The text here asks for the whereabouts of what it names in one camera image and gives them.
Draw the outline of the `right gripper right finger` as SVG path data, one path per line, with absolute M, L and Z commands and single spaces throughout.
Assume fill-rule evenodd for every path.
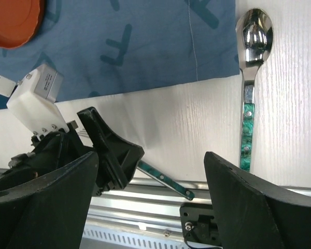
M 248 173 L 214 152 L 204 168 L 223 248 L 311 248 L 311 197 Z

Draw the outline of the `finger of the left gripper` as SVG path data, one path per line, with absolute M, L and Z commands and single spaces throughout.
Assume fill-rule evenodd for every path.
M 100 196 L 105 191 L 124 189 L 145 153 L 143 148 L 116 134 L 94 107 L 81 110 L 77 115 L 99 160 L 92 195 Z

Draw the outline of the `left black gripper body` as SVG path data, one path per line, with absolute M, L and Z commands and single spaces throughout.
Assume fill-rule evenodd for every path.
M 83 145 L 76 131 L 51 132 L 42 140 L 32 138 L 35 148 L 11 158 L 9 170 L 0 175 L 0 192 L 60 169 L 94 149 Z

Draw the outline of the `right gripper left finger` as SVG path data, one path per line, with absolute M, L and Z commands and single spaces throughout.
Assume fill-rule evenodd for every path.
M 0 248 L 79 248 L 98 156 L 0 191 Z

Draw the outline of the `blue letter-print cloth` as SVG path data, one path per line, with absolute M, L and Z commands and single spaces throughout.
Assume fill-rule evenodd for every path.
M 36 36 L 0 47 L 14 81 L 43 63 L 64 75 L 57 101 L 239 73 L 235 1 L 47 1 Z

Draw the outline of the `red plastic plate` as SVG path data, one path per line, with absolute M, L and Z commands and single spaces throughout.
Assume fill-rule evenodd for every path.
M 15 49 L 28 43 L 38 32 L 46 1 L 0 0 L 0 48 Z

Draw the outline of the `metal spoon green handle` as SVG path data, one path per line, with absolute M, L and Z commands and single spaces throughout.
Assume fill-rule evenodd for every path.
M 270 56 L 273 24 L 260 8 L 248 10 L 236 24 L 239 69 L 242 73 L 242 128 L 239 168 L 249 172 L 255 119 L 255 79 Z

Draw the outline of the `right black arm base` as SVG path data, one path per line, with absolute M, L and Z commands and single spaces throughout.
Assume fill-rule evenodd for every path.
M 183 203 L 179 209 L 183 239 L 185 242 L 222 247 L 211 204 Z

